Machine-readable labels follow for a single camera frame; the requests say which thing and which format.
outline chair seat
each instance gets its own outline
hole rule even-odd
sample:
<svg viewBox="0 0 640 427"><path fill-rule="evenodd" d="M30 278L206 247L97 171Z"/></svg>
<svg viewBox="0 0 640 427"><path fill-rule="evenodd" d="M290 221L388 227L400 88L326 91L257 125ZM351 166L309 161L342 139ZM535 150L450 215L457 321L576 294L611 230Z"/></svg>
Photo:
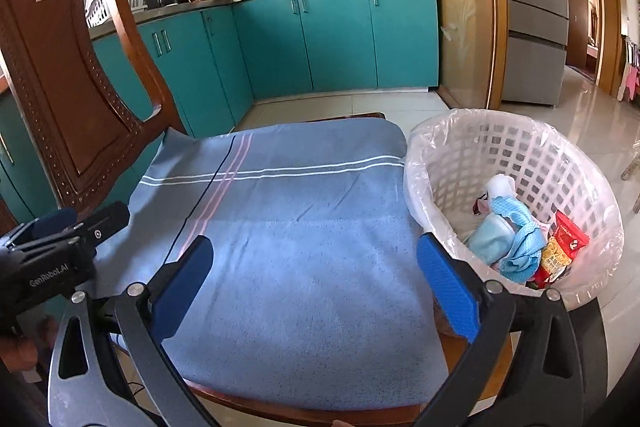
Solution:
<svg viewBox="0 0 640 427"><path fill-rule="evenodd" d="M406 142L384 120L167 131L129 226L98 250L97 295L150 279L229 151L168 258L198 233L213 243L213 268L163 343L181 375L304 409L429 401L447 365L404 203Z"/></svg>

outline doorway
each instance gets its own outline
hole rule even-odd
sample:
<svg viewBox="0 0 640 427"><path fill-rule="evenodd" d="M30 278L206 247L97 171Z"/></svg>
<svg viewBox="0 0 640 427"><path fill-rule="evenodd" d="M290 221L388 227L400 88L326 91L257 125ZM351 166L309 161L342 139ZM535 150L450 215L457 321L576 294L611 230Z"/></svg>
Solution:
<svg viewBox="0 0 640 427"><path fill-rule="evenodd" d="M600 0L569 0L566 64L591 82L596 81L602 42Z"/></svg>

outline trash can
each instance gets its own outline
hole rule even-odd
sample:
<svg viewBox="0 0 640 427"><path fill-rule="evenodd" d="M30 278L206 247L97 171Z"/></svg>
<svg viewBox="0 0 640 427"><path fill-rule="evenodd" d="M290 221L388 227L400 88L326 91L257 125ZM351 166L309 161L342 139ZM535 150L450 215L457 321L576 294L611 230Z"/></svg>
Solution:
<svg viewBox="0 0 640 427"><path fill-rule="evenodd" d="M472 216L483 185L498 173L515 179L518 199L538 220L549 223L560 210L589 237L552 287L569 310L596 297L622 256L620 210L600 169L546 123L482 109L452 110L422 122L409 138L407 205L424 231L433 232L450 256L468 262L481 279L498 280L511 293L540 295L480 261L450 224Z"/></svg>

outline white stripe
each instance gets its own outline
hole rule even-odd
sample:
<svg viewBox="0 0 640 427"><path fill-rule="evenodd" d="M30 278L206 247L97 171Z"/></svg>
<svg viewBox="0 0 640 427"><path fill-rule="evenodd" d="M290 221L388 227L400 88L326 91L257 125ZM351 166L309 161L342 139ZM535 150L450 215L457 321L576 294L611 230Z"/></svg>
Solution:
<svg viewBox="0 0 640 427"><path fill-rule="evenodd" d="M262 169L260 171L241 171L241 172L238 172L238 174L261 174L262 172L270 172L270 171L274 171L274 172L306 171L307 169L325 169L329 167L344 167L345 165L357 165L358 163L366 163L373 160L383 160L383 159L398 160L398 161L402 160L402 158L399 158L398 156L374 156L373 158L367 158L366 160L357 160L354 162L330 163L327 165L312 165L310 167L279 167L274 169ZM170 178L152 178L151 176L146 176L146 175L142 177L146 178L147 180L151 180L153 182L164 182L169 180L191 180L195 178L204 178L208 176L208 178L205 180L208 182L211 179L212 175L213 175L213 172L210 172L209 174L194 174L193 176L171 176Z"/></svg>
<svg viewBox="0 0 640 427"><path fill-rule="evenodd" d="M240 180L261 180L263 178L297 178L299 176L316 176L318 174L341 174L342 172L357 172L357 171L366 171L372 167L382 167L382 166L391 166L391 167L404 167L403 163L373 163L371 165L367 165L364 167L359 167L357 169L342 169L339 171L323 171L323 172L299 172L298 174L263 174L262 176L244 176L235 178L234 181ZM194 183L208 183L209 180L193 180L190 182L169 182L169 183L147 183L145 181L141 181L141 185L148 185L149 187L162 187L163 185L191 185ZM221 182L222 180L214 180L216 183Z"/></svg>

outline red snack bag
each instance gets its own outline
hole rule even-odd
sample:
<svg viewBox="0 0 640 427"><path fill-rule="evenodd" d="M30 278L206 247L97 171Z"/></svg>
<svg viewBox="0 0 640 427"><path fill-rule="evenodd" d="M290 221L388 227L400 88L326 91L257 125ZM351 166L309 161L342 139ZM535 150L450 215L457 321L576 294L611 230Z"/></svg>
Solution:
<svg viewBox="0 0 640 427"><path fill-rule="evenodd" d="M544 288L560 277L573 262L578 250L589 244L589 238L584 232L559 210L556 212L556 225L556 231L542 252L540 267L533 275L534 284L538 288Z"/></svg>

